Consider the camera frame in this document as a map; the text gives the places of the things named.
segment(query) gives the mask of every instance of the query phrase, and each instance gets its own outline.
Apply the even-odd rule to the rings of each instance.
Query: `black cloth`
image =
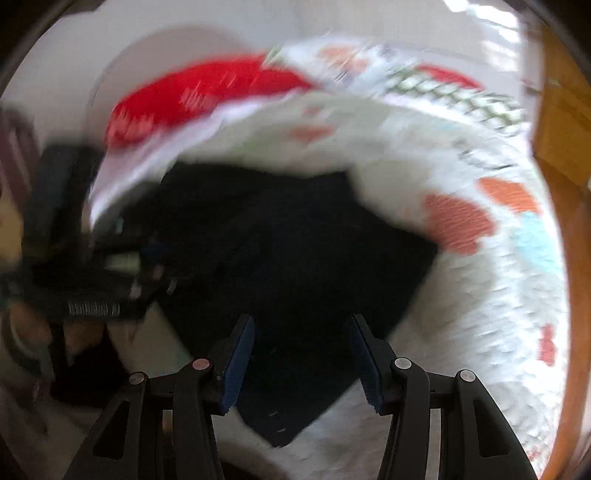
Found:
[[[158,299],[194,357],[253,315],[256,340],[238,410],[286,445],[356,379],[343,323],[362,313],[384,338],[437,247],[360,206],[346,173],[308,179],[177,164],[127,208],[167,269],[191,281]]]

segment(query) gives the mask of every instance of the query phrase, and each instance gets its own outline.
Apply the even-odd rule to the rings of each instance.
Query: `metal screw head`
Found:
[[[476,375],[470,370],[462,370],[460,372],[460,378],[464,382],[474,382],[474,380],[476,380]]]
[[[207,370],[209,368],[209,360],[207,358],[197,358],[193,362],[193,368],[195,370]]]
[[[396,367],[400,370],[408,370],[412,364],[413,363],[408,358],[404,358],[403,356],[398,357],[394,361],[394,365],[396,365]]]
[[[132,385],[139,385],[145,380],[145,376],[142,372],[136,372],[129,376],[129,383]]]

